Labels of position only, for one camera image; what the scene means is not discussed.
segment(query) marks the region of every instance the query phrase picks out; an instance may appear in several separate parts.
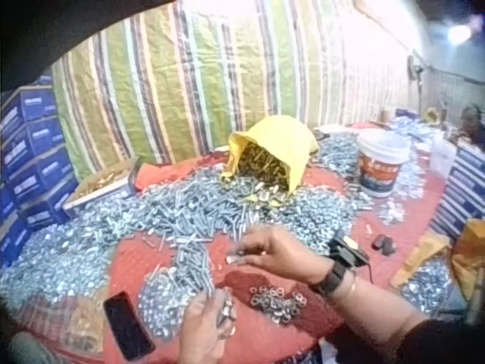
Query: hand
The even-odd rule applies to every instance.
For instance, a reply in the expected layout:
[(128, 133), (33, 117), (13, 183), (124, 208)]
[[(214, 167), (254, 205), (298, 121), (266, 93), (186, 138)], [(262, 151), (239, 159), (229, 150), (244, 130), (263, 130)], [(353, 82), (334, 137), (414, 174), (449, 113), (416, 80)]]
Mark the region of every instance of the hand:
[(235, 265), (253, 265), (306, 284), (322, 281), (333, 264), (312, 252), (284, 227), (273, 225), (250, 227), (235, 253), (244, 254)]
[[(215, 364), (221, 360), (226, 339), (233, 330), (233, 321), (229, 319), (220, 328), (216, 327), (217, 314), (224, 305), (226, 294), (216, 290), (207, 298), (201, 293), (187, 306), (180, 329), (178, 364)], [(236, 317), (234, 308), (232, 316)]]

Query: white plastic bucket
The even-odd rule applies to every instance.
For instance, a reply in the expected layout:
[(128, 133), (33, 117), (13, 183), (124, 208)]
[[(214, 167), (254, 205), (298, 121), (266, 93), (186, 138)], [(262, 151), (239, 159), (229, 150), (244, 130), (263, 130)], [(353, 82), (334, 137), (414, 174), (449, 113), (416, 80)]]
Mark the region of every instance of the white plastic bucket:
[(410, 143), (387, 130), (363, 130), (357, 138), (360, 149), (358, 182), (372, 197), (388, 197), (402, 163), (409, 160)]

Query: watch strap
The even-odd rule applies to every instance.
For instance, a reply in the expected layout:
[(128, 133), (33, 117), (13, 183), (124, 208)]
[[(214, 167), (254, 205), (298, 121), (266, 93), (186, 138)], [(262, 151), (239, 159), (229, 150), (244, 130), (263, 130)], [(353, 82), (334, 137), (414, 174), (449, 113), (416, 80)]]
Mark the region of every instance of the watch strap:
[(320, 283), (311, 286), (311, 289), (324, 297), (331, 295), (342, 283), (346, 270), (342, 264), (334, 262), (325, 278)]

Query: stack of boxes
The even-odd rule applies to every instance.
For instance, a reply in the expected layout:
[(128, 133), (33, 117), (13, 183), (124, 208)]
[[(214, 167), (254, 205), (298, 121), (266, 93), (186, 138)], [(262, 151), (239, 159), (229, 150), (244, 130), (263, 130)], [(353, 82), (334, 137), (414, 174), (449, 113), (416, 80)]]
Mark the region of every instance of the stack of boxes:
[(2, 94), (0, 143), (0, 266), (9, 266), (31, 232), (67, 220), (62, 203), (77, 186), (50, 73)]
[(457, 240), (471, 218), (485, 218), (485, 153), (460, 142), (430, 227)]

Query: right hand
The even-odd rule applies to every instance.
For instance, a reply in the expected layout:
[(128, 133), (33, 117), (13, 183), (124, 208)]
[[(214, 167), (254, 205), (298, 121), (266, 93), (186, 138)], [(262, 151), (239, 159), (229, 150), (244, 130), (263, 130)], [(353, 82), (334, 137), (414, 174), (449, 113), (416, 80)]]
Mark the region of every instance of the right hand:
[(234, 265), (253, 265), (306, 284), (322, 281), (332, 261), (318, 256), (281, 226), (250, 227), (233, 251), (242, 254)]

